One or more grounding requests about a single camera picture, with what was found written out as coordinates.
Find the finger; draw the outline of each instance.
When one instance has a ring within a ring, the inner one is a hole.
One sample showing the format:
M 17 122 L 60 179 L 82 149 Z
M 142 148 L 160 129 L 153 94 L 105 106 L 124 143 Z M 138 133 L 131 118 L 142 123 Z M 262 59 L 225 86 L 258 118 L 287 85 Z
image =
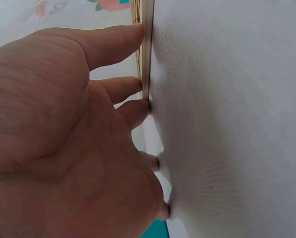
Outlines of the finger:
M 157 219 L 161 221 L 165 221 L 170 218 L 170 207 L 168 204 L 163 202 L 162 209 L 159 212 Z
M 135 77 L 110 78 L 100 81 L 90 81 L 89 83 L 99 83 L 107 91 L 113 104 L 121 103 L 129 96 L 142 90 L 142 82 Z
M 130 56 L 142 44 L 145 32 L 141 24 L 134 24 L 100 30 L 49 28 L 37 34 L 64 36 L 77 42 L 85 54 L 89 70 L 92 71 L 121 62 Z
M 139 153 L 142 159 L 148 164 L 149 168 L 153 172 L 157 172 L 159 170 L 159 167 L 160 167 L 159 159 L 156 156 L 147 154 L 144 151 L 140 151 Z
M 150 113 L 150 103 L 146 100 L 128 101 L 117 109 L 132 130 L 139 126 Z

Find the fabric texture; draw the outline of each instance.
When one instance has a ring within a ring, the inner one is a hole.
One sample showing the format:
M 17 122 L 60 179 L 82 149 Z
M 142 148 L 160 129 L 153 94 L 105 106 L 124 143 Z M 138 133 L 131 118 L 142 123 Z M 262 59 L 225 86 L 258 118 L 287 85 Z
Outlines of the fabric texture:
M 296 238 L 296 0 L 155 0 L 152 42 L 170 237 Z

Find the wooden slat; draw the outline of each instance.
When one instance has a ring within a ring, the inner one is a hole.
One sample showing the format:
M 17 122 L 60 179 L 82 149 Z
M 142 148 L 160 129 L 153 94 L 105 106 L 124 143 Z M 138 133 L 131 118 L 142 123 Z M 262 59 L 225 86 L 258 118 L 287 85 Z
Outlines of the wooden slat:
M 141 0 L 140 4 L 141 23 L 145 27 L 145 38 L 141 51 L 141 79 L 143 84 L 143 99 L 148 99 L 154 0 Z

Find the cartoon print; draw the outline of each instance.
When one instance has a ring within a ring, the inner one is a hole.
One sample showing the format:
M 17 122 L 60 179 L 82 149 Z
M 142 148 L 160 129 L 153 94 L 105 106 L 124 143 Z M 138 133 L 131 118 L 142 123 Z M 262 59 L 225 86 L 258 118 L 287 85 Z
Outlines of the cartoon print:
M 45 4 L 48 3 L 47 0 L 42 0 L 39 2 L 39 4 L 35 8 L 35 13 L 38 17 L 44 17 L 46 14 L 45 11 Z
M 88 0 L 96 2 L 96 11 L 119 11 L 130 8 L 130 0 Z
M 47 3 L 49 3 L 48 0 L 41 0 L 37 4 L 37 6 L 35 7 L 35 13 L 37 14 L 38 17 L 41 18 L 41 17 L 44 17 L 47 14 L 47 12 L 45 10 L 45 6 L 46 6 Z M 66 7 L 66 5 L 67 4 L 64 3 L 64 2 L 59 2 L 59 3 L 55 4 L 53 6 L 53 9 L 49 12 L 49 14 L 53 14 L 53 13 L 56 13 L 56 12 L 62 10 L 64 7 Z

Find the skin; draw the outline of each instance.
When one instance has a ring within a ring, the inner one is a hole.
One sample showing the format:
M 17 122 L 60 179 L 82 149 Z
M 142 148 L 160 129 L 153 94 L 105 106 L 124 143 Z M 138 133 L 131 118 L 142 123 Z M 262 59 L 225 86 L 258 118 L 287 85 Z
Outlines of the skin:
M 157 158 L 131 131 L 133 77 L 90 81 L 139 48 L 141 25 L 45 29 L 0 48 L 0 238 L 136 238 L 167 219 Z

